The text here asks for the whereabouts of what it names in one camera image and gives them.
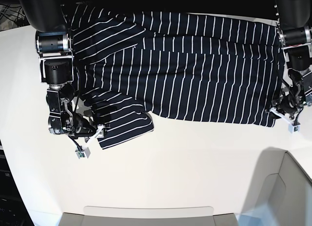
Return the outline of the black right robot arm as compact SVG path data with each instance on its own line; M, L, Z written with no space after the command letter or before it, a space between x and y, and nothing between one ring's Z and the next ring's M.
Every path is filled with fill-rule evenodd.
M35 47L39 55L41 81L48 84L49 131L73 139L91 137L97 129L76 112L74 51L69 20L60 0L19 0L30 25L35 28Z

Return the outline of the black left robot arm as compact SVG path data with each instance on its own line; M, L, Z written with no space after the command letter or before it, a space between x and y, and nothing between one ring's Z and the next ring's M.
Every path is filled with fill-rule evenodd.
M275 0L277 34L292 84L284 82L273 102L278 116L297 125L305 106L312 104L312 0Z

